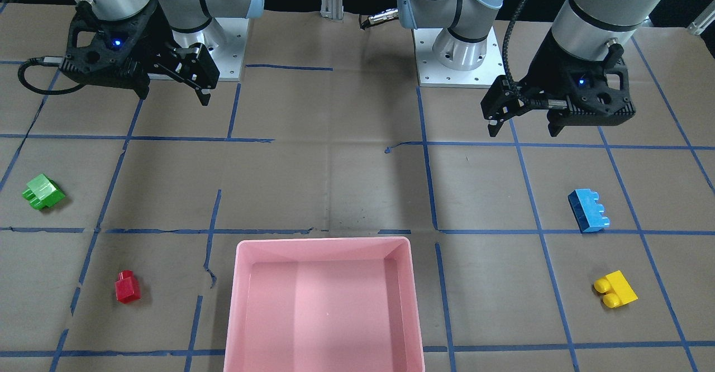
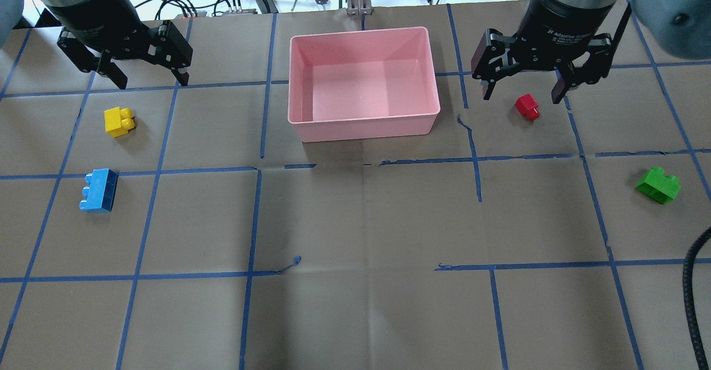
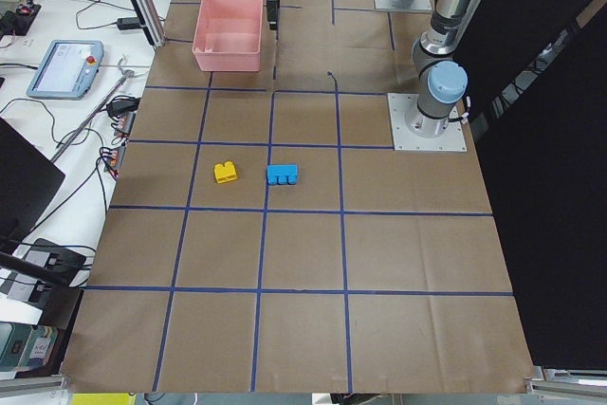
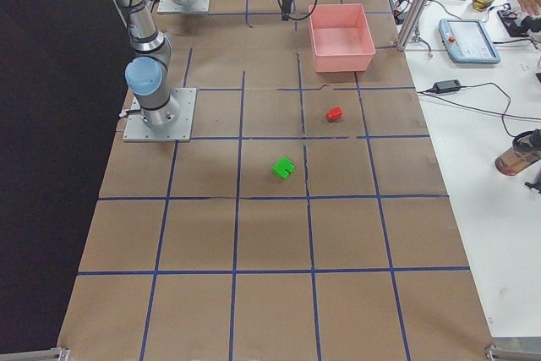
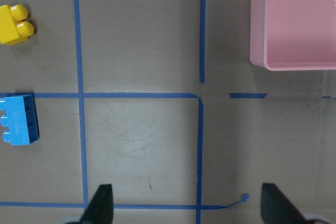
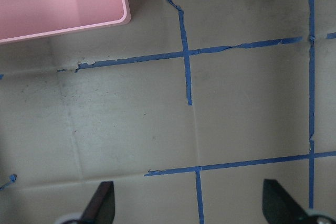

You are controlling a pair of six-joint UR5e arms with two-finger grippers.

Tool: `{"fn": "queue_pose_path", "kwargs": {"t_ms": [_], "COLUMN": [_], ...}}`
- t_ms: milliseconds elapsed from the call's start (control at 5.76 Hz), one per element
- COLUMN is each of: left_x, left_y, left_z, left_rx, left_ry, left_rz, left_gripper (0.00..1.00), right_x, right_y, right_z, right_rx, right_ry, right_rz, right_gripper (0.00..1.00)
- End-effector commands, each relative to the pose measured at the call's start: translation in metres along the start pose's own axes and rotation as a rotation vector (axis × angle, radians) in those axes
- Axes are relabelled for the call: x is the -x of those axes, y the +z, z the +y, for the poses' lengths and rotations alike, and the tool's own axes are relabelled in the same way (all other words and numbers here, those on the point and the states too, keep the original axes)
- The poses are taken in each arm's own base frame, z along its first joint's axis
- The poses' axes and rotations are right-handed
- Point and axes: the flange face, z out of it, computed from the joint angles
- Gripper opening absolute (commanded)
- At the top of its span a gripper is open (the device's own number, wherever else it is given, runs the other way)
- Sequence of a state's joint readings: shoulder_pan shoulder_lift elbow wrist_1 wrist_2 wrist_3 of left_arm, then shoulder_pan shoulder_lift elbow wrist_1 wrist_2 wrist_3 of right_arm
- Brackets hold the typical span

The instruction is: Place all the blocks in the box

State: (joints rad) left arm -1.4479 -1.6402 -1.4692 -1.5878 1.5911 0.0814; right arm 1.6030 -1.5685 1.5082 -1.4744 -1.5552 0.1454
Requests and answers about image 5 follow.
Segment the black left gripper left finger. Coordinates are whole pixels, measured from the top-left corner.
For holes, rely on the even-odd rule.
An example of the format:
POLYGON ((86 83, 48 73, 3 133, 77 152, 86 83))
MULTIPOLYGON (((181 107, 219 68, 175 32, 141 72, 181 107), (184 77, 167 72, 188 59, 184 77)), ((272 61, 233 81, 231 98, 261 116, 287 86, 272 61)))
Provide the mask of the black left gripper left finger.
POLYGON ((100 185, 87 209, 80 218, 80 223, 113 222, 113 190, 111 184, 100 185))

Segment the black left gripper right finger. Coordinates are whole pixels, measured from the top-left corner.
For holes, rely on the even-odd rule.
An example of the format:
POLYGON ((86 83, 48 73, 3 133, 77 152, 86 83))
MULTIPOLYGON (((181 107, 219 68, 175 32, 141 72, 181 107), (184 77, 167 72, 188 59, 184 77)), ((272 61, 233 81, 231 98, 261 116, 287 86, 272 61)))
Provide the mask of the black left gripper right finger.
POLYGON ((309 223, 274 183, 261 187, 261 218, 264 223, 309 223))

